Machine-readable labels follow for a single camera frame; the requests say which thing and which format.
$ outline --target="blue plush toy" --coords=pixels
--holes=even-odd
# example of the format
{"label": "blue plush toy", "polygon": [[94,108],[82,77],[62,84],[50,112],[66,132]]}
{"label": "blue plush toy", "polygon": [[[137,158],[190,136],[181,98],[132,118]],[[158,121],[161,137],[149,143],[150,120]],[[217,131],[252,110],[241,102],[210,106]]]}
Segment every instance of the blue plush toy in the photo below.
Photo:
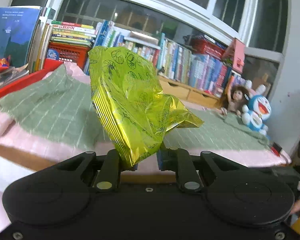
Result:
{"label": "blue plush toy", "polygon": [[263,124],[271,115],[269,101],[262,95],[253,96],[248,105],[242,107],[242,122],[253,131],[267,134],[268,127]]}

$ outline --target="red tray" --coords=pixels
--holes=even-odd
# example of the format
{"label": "red tray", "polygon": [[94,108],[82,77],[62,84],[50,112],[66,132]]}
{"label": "red tray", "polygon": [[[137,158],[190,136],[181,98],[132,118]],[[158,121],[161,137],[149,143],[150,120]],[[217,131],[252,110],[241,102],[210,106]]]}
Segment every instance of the red tray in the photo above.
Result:
{"label": "red tray", "polygon": [[42,70],[36,71],[30,75],[24,76],[0,89],[0,98],[5,95],[21,90],[37,81],[40,81],[48,72],[54,71],[62,62],[52,59],[46,59]]}

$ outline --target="orange object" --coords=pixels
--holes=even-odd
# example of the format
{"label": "orange object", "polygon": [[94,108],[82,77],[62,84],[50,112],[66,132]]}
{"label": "orange object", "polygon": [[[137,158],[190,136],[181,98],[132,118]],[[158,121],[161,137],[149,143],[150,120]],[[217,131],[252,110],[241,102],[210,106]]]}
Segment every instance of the orange object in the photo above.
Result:
{"label": "orange object", "polygon": [[60,58],[72,60],[81,69],[83,69],[88,57],[88,51],[91,49],[89,47],[67,45],[59,42],[50,42],[48,48],[55,49],[59,53],[59,60]]}
{"label": "orange object", "polygon": [[42,70],[36,71],[30,75],[24,76],[16,81],[0,88],[0,98],[5,95],[21,90],[37,81],[40,81],[48,72],[54,71],[62,62],[52,59],[46,59]]}

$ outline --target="red basket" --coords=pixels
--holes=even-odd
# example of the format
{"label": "red basket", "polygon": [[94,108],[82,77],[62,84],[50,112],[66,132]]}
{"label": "red basket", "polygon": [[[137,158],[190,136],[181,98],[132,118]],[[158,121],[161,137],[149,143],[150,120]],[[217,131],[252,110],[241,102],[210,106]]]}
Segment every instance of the red basket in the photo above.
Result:
{"label": "red basket", "polygon": [[205,39],[192,39],[190,42],[194,54],[209,54],[217,59],[221,59],[225,50]]}
{"label": "red basket", "polygon": [[50,42],[49,49],[55,49],[59,53],[59,58],[71,59],[72,62],[77,63],[83,69],[88,57],[88,51],[91,48]]}

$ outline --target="red plastic crate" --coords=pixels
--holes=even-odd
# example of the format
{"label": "red plastic crate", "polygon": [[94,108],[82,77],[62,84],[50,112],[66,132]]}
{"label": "red plastic crate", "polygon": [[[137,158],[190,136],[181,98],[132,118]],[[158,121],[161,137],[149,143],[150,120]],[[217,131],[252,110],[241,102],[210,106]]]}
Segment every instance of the red plastic crate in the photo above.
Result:
{"label": "red plastic crate", "polygon": [[54,71],[62,62],[53,59],[46,59],[42,70],[36,71],[30,75],[26,75],[16,81],[0,88],[0,98],[5,95],[21,90],[37,81],[40,81],[48,72]]}
{"label": "red plastic crate", "polygon": [[225,50],[205,39],[192,39],[190,42],[194,54],[209,54],[217,59],[221,59]]}
{"label": "red plastic crate", "polygon": [[58,42],[50,42],[48,48],[55,49],[59,53],[59,58],[71,59],[81,69],[83,69],[88,57],[88,51],[91,49],[89,47],[67,45]]}

